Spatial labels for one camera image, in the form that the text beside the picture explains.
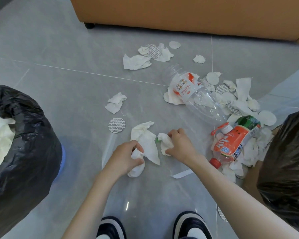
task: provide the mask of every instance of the black garbage bag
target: black garbage bag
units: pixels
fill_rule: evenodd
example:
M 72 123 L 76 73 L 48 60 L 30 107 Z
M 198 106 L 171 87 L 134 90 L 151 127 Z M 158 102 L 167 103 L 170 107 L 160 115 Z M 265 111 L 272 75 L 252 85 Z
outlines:
M 0 238 L 49 193 L 62 148 L 35 100 L 0 85 L 0 116 L 16 121 L 11 148 L 0 165 Z
M 269 146 L 257 188 L 266 205 L 299 231 L 299 112 L 287 117 Z

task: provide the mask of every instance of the right hand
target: right hand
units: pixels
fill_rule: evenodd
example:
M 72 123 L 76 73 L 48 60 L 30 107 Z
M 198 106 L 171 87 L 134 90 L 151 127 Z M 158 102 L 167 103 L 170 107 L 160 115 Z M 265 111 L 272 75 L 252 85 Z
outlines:
M 168 136 L 171 138 L 174 147 L 167 149 L 165 152 L 178 161 L 188 166 L 190 161 L 196 159 L 199 155 L 183 128 L 171 130 Z

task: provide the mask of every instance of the person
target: person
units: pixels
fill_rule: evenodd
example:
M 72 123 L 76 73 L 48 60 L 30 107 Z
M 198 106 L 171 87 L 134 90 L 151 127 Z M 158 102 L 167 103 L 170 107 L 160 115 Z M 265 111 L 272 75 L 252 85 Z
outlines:
M 215 169 L 193 147 L 182 128 L 168 133 L 174 148 L 166 150 L 197 175 L 222 210 L 239 239 L 299 239 L 299 232 L 267 209 Z M 105 204 L 115 182 L 134 167 L 144 163 L 133 160 L 132 151 L 141 145 L 133 140 L 119 145 L 104 169 L 96 176 L 85 201 L 72 219 L 62 239 L 126 239 L 123 225 L 115 217 L 102 218 Z M 176 218 L 173 239 L 212 239 L 203 218 L 186 211 Z

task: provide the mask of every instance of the black and white shoe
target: black and white shoe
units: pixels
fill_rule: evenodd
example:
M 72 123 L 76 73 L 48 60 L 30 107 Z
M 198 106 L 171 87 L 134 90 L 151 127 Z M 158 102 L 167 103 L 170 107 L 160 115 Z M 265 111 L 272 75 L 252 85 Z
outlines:
M 173 239 L 182 237 L 212 239 L 205 221 L 194 211 L 184 211 L 176 218 L 173 229 Z
M 125 230 L 120 220 L 114 216 L 103 217 L 96 239 L 126 239 Z

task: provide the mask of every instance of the brown sofa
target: brown sofa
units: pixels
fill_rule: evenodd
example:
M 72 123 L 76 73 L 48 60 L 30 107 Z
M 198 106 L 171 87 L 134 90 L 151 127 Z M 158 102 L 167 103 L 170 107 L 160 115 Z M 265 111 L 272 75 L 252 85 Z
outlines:
M 71 0 L 94 24 L 299 42 L 299 0 Z

